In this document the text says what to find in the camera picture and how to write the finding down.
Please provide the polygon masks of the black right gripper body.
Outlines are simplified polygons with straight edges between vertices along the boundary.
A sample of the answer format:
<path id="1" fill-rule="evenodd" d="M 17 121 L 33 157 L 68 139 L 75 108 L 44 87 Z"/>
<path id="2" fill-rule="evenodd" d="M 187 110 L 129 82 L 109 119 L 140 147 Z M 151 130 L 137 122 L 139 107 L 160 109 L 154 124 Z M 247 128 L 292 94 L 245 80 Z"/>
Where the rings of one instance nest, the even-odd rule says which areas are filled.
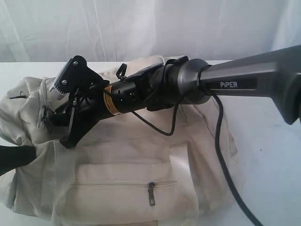
<path id="1" fill-rule="evenodd" d="M 134 83 L 114 82 L 106 87 L 93 85 L 87 91 L 76 90 L 67 101 L 55 109 L 50 121 L 67 127 L 60 143 L 67 149 L 78 142 L 101 120 L 136 109 Z"/>

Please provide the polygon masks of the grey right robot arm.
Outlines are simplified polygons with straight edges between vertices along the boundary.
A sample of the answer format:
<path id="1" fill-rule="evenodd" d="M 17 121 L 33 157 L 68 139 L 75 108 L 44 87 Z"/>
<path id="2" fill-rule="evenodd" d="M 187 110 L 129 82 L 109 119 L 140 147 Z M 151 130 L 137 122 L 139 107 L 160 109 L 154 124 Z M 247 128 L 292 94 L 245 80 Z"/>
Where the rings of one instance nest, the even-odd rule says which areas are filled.
<path id="1" fill-rule="evenodd" d="M 81 56 L 71 58 L 51 92 L 68 100 L 50 116 L 68 128 L 61 144 L 74 148 L 100 121 L 140 109 L 159 111 L 205 103 L 215 96 L 269 97 L 287 124 L 301 117 L 301 48 L 293 46 L 211 65 L 181 56 L 138 59 L 98 74 Z"/>

